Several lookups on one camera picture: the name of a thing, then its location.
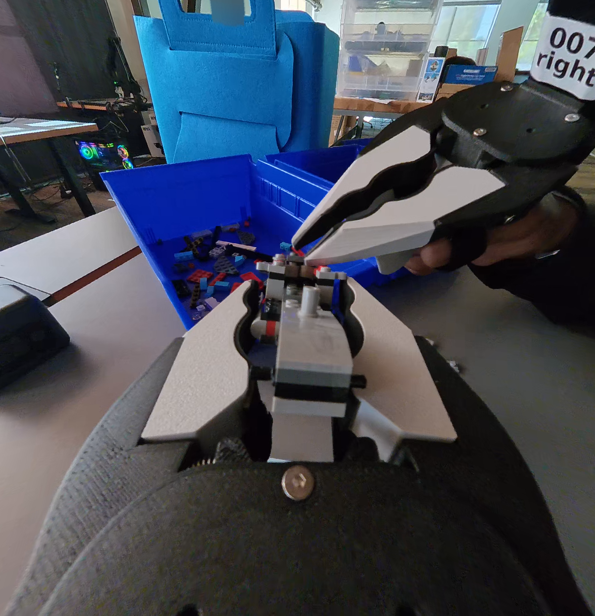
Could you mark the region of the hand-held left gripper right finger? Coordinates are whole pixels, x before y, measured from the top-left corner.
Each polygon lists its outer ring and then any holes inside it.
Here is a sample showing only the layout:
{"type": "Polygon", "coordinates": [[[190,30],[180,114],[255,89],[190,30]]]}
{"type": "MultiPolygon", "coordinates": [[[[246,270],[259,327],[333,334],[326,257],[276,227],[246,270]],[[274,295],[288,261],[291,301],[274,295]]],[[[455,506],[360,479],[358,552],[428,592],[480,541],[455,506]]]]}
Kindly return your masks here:
{"type": "Polygon", "coordinates": [[[413,332],[353,278],[334,306],[352,352],[353,388],[332,421],[333,460],[390,461],[402,441],[452,443],[457,433],[413,332]]]}

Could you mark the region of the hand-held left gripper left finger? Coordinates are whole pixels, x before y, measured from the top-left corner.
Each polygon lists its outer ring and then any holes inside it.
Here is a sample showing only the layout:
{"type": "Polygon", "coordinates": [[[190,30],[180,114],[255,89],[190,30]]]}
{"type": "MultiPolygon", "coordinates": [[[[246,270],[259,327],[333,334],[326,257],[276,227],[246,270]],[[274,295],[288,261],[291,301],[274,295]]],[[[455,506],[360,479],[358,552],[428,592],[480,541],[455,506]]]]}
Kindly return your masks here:
{"type": "Polygon", "coordinates": [[[147,423],[144,443],[191,442],[211,459],[224,438],[239,439],[255,461],[271,452],[272,419],[247,353],[259,313],[259,287],[242,283],[182,337],[147,423]]]}

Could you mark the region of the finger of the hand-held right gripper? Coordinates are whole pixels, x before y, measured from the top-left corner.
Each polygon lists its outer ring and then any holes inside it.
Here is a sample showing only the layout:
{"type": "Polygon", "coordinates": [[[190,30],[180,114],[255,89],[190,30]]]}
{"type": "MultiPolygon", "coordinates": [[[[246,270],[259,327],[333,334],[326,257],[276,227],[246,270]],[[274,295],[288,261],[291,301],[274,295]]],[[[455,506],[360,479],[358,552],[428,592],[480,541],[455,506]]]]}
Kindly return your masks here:
{"type": "Polygon", "coordinates": [[[436,220],[503,186],[502,180],[485,169],[446,167],[416,195],[388,201],[364,218],[341,223],[337,231],[307,253],[305,263],[326,266],[411,254],[430,242],[436,220]]]}
{"type": "Polygon", "coordinates": [[[416,194],[431,180],[435,166],[432,134],[418,126],[362,150],[294,234],[293,246],[303,248],[347,221],[369,216],[384,197],[416,194]]]}

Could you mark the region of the grey toy brick vehicle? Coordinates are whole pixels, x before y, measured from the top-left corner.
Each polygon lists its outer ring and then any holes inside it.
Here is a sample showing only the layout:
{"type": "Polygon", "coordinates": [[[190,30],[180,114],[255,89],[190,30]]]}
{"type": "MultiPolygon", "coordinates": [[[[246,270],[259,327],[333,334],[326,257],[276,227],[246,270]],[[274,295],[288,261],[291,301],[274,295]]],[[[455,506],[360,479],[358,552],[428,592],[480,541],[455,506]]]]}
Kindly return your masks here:
{"type": "Polygon", "coordinates": [[[347,274],[283,252],[256,269],[267,280],[250,331],[275,349],[273,365],[255,369],[257,380],[271,385],[270,412],[275,418],[345,416],[352,389],[366,385],[354,373],[363,333],[351,329],[347,274]]]}

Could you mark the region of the pile of toy bricks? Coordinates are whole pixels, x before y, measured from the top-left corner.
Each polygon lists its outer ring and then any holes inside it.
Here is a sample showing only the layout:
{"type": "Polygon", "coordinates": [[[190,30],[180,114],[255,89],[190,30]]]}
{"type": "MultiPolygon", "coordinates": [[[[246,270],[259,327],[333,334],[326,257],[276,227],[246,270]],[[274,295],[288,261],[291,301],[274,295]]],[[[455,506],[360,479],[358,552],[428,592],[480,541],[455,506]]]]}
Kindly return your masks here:
{"type": "Polygon", "coordinates": [[[254,280],[263,301],[268,274],[257,265],[279,253],[294,254],[287,242],[263,246],[250,219],[183,236],[172,255],[170,282],[193,322],[200,321],[246,281],[254,280]]]}

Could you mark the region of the blue plastic bin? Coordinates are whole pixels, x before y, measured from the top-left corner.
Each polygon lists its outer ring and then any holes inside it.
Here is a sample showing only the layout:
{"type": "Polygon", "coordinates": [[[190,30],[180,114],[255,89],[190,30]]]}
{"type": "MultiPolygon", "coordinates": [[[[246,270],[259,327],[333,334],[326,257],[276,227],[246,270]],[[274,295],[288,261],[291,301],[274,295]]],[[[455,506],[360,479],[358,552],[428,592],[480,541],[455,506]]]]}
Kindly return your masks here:
{"type": "Polygon", "coordinates": [[[185,236],[239,223],[255,236],[255,248],[272,256],[330,189],[328,182],[318,185],[289,166],[248,155],[109,171],[101,178],[187,329],[194,312],[173,284],[187,276],[174,268],[185,236]]]}
{"type": "Polygon", "coordinates": [[[280,252],[370,139],[328,149],[267,155],[252,167],[251,219],[256,246],[280,252]]]}

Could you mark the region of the grey desk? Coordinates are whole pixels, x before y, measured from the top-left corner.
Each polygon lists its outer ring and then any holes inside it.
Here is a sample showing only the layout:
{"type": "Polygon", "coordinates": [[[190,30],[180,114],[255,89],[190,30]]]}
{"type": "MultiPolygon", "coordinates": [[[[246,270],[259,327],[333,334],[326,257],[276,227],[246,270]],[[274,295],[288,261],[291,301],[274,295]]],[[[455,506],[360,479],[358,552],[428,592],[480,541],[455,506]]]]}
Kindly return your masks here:
{"type": "MultiPolygon", "coordinates": [[[[0,252],[0,278],[53,294],[71,345],[0,392],[0,615],[53,495],[108,408],[184,333],[117,208],[0,252]]],[[[471,272],[370,292],[494,412],[548,502],[595,614],[595,338],[557,327],[471,272]]]]}

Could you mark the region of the person's right hand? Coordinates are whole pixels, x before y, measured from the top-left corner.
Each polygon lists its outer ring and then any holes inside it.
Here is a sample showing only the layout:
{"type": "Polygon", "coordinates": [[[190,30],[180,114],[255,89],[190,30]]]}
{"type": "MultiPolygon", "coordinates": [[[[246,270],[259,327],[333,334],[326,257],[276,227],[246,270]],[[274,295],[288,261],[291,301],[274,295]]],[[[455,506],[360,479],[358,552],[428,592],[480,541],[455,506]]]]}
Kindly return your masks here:
{"type": "MultiPolygon", "coordinates": [[[[486,249],[472,264],[487,267],[507,259],[555,251],[578,220],[579,212],[569,200],[547,196],[522,219],[489,230],[486,249]]],[[[414,251],[405,268],[414,275],[428,275],[446,266],[451,254],[450,240],[440,238],[414,251]]]]}

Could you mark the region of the blue product box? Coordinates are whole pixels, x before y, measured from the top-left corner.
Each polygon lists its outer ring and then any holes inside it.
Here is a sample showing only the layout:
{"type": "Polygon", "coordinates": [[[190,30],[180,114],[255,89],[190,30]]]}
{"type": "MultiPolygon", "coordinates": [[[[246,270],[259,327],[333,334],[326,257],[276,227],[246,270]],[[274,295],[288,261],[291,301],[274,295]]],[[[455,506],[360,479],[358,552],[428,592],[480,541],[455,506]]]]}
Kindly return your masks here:
{"type": "Polygon", "coordinates": [[[447,67],[443,83],[454,86],[478,86],[493,82],[497,72],[498,67],[495,65],[451,64],[447,67]]]}

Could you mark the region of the clear plastic drawer stack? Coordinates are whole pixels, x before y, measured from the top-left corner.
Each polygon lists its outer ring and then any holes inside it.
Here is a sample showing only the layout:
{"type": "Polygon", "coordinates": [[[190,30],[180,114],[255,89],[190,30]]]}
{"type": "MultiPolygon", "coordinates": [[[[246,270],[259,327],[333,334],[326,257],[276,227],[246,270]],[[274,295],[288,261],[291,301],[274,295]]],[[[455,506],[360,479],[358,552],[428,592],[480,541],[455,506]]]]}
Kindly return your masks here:
{"type": "Polygon", "coordinates": [[[443,1],[343,1],[336,96],[415,100],[443,1]]]}

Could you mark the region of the blue felt bag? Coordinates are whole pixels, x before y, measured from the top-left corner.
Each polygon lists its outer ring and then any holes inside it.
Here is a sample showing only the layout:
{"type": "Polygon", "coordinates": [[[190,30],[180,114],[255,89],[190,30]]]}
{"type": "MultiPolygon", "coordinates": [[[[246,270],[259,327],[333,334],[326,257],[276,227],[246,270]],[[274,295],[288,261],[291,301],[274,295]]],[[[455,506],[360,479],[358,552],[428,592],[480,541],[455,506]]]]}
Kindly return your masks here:
{"type": "Polygon", "coordinates": [[[211,13],[159,1],[134,26],[167,164],[327,147],[339,36],[274,1],[211,1],[211,13]]]}

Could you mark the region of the black digital timer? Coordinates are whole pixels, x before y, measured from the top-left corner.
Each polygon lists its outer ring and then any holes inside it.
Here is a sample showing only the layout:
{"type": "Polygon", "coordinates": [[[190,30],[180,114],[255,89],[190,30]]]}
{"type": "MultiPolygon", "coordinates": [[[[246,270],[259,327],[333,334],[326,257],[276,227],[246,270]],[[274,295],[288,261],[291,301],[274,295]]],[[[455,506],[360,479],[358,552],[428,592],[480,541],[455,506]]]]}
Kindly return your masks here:
{"type": "Polygon", "coordinates": [[[0,391],[55,357],[71,337],[42,300],[0,284],[0,391]]]}

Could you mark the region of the rainbow-lit computer case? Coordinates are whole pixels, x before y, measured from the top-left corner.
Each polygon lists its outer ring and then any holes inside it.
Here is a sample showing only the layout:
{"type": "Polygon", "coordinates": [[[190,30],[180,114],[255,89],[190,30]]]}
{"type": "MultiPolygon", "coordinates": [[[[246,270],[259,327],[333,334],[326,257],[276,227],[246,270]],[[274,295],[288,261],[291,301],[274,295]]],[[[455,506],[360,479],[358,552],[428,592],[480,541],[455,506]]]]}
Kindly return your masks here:
{"type": "Polygon", "coordinates": [[[100,172],[133,169],[134,165],[124,143],[76,140],[78,153],[84,164],[100,172]]]}

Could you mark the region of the black-legged table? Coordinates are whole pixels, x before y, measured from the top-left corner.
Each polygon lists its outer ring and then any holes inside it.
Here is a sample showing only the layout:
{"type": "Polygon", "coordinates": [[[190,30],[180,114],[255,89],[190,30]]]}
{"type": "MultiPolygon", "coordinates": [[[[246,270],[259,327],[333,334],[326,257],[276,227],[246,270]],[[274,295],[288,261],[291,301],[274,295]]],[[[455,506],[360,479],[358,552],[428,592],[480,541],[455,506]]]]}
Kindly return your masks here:
{"type": "MultiPolygon", "coordinates": [[[[16,167],[26,184],[30,184],[28,175],[19,160],[11,150],[12,145],[33,142],[44,142],[60,172],[60,178],[75,199],[82,214],[88,218],[96,211],[88,198],[73,165],[64,153],[66,140],[76,135],[96,133],[99,127],[94,122],[68,121],[58,119],[36,118],[7,118],[0,116],[0,149],[4,150],[12,164],[16,167]]],[[[0,168],[0,184],[11,197],[15,208],[8,210],[7,214],[20,219],[31,219],[44,224],[52,224],[55,218],[36,212],[18,187],[0,168]]]]}

